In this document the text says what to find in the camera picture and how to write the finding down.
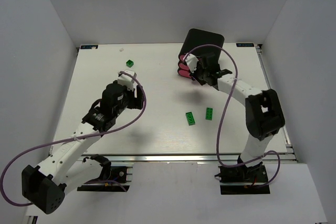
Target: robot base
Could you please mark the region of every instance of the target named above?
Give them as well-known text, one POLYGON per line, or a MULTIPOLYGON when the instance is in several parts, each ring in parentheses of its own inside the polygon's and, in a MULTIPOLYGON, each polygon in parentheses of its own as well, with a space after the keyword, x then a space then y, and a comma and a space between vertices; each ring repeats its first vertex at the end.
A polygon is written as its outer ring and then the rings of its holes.
MULTIPOLYGON (((125 183, 129 183, 127 181, 127 166, 111 166, 110 167, 110 173, 109 177, 106 178, 106 180, 115 180, 119 182, 123 187, 128 191, 130 188, 129 185, 125 185, 125 183)), ((82 185, 77 188, 77 191, 119 191, 119 192, 124 192, 124 190, 119 187, 118 185, 113 185, 109 183, 108 185, 105 185, 105 183, 99 183, 97 182, 96 184, 90 184, 90 185, 82 185)))
POLYGON ((244 178, 237 168, 219 167, 220 173, 216 175, 221 179, 221 195, 247 195, 247 194, 270 194, 269 186, 258 187, 268 181, 264 165, 254 171, 251 178, 244 178))

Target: white cable clip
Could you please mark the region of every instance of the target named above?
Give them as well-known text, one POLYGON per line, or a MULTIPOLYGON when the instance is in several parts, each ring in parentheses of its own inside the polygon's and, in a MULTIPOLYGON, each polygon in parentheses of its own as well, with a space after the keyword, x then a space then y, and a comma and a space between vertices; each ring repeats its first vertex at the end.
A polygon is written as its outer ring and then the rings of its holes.
POLYGON ((77 141, 77 142, 80 141, 80 139, 77 138, 77 135, 73 135, 73 139, 74 139, 75 141, 77 141))

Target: black bracket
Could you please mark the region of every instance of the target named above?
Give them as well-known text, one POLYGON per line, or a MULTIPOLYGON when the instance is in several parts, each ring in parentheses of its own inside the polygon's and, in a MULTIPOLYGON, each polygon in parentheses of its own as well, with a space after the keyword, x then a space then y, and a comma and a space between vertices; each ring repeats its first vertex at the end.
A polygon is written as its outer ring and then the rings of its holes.
POLYGON ((136 87, 137 95, 134 90, 127 90, 126 86, 114 81, 108 84, 102 93, 102 98, 95 101, 89 112, 83 117, 82 123, 89 123, 94 130, 106 132, 116 123, 120 113, 128 109, 142 109, 144 97, 139 86, 136 87))
POLYGON ((264 184, 268 181, 265 166, 259 164, 256 169, 250 169, 246 174, 246 167, 219 167, 220 173, 215 177, 220 178, 221 195, 246 195, 246 194, 270 194, 269 186, 258 187, 255 184, 264 184))
MULTIPOLYGON (((127 183, 127 166, 111 166, 108 172, 108 177, 103 180, 115 180, 121 184, 127 183)), ((124 192, 119 186, 106 185, 82 185, 77 188, 77 191, 119 191, 124 192)))
POLYGON ((275 135, 285 125, 278 94, 269 89, 245 99, 246 126, 248 132, 260 141, 275 135))
POLYGON ((98 154, 91 156, 90 159, 97 161, 102 166, 98 180, 108 179, 110 176, 111 161, 109 161, 108 158, 98 154))
POLYGON ((28 165, 22 171, 22 195, 44 213, 54 212, 63 202, 66 184, 56 185, 52 175, 45 176, 40 167, 28 165))
POLYGON ((196 65, 196 70, 190 73, 190 76, 199 84, 208 84, 209 86, 218 89, 218 79, 226 74, 232 73, 230 70, 223 69, 218 63, 218 57, 215 53, 201 55, 196 65))

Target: green lego brick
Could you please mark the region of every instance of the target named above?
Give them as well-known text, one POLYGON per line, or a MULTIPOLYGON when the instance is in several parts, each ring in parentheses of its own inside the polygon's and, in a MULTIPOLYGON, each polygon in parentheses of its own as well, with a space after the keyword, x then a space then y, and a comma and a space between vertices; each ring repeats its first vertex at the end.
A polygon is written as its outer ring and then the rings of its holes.
POLYGON ((185 113, 185 116, 187 117, 187 121, 188 121, 189 126, 195 124, 195 120, 194 120, 194 117, 193 117, 193 113, 191 113, 191 112, 187 112, 187 113, 185 113))
POLYGON ((212 108, 206 108, 205 119, 212 120, 212 108))
POLYGON ((131 61, 131 60, 128 60, 128 61, 126 62, 126 66, 128 66, 129 68, 133 67, 133 65, 134 65, 134 62, 131 61))

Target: metal frame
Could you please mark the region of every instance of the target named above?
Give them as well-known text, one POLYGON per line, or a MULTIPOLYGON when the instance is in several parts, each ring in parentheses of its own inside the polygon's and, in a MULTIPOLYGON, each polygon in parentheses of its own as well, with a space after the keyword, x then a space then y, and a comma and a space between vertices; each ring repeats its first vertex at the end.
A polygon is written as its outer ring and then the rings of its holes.
MULTIPOLYGON (((256 50, 257 50, 257 55, 258 55, 258 58, 259 58, 259 61, 260 61, 260 66, 261 66, 261 69, 262 69, 262 72, 264 73, 264 77, 265 77, 265 80, 266 80, 266 84, 267 84, 267 87, 270 89, 271 88, 271 84, 269 82, 269 79, 268 79, 268 76, 267 76, 267 73, 266 73, 266 69, 265 69, 265 65, 264 65, 264 62, 262 61, 263 59, 263 53, 262 53, 262 50, 259 46, 256 46, 256 50)), ((286 129, 286 126, 284 126, 282 129, 281 129, 285 139, 286 139, 286 144, 291 144, 291 141, 289 139, 289 136, 288 136, 288 132, 287 132, 287 129, 286 129)))
MULTIPOLYGON (((293 148, 291 145, 286 145, 287 152, 279 153, 281 162, 283 163, 297 163, 293 148)), ((215 154, 181 154, 181 155, 169 155, 169 154, 158 154, 158 155, 104 155, 108 158, 113 165, 132 165, 136 162, 197 162, 199 164, 217 162, 217 156, 215 154)), ((223 162, 227 164, 235 164, 237 162, 239 154, 222 154, 220 158, 223 162)), ((277 163, 276 155, 268 155, 262 160, 264 163, 277 163)))

